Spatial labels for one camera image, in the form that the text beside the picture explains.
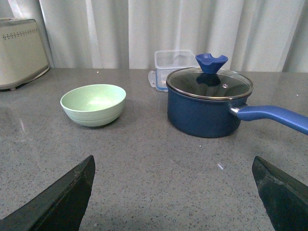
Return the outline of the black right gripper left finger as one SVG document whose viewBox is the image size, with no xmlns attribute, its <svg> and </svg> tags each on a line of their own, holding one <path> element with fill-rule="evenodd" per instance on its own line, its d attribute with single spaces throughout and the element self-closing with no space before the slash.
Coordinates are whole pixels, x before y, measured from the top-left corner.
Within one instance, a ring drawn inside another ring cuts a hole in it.
<svg viewBox="0 0 308 231">
<path fill-rule="evenodd" d="M 0 221 L 2 231 L 77 231 L 85 215 L 95 175 L 88 156 L 55 183 Z"/>
</svg>

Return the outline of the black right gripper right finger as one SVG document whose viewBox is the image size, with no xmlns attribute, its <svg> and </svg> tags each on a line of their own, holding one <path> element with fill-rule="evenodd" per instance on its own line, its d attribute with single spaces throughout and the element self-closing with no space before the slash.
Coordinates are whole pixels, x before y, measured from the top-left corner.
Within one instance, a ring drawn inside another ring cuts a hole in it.
<svg viewBox="0 0 308 231">
<path fill-rule="evenodd" d="M 308 187 L 256 156 L 252 173 L 259 197 L 276 231 L 308 229 Z"/>
</svg>

